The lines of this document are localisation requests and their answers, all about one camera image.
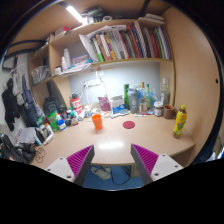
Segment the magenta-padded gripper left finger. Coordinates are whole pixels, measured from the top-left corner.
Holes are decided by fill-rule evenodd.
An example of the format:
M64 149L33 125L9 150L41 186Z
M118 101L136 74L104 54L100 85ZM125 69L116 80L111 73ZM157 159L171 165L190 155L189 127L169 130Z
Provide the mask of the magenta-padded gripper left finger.
M46 171L82 186L94 155L94 146L90 145L67 158L59 157Z

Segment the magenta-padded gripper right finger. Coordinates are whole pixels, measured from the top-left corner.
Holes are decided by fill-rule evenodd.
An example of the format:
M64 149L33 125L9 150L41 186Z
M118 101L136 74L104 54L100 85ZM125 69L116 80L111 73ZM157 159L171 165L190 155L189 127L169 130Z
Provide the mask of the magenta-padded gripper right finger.
M136 144L131 145L131 155L145 185L182 169L182 166L167 154L158 155Z

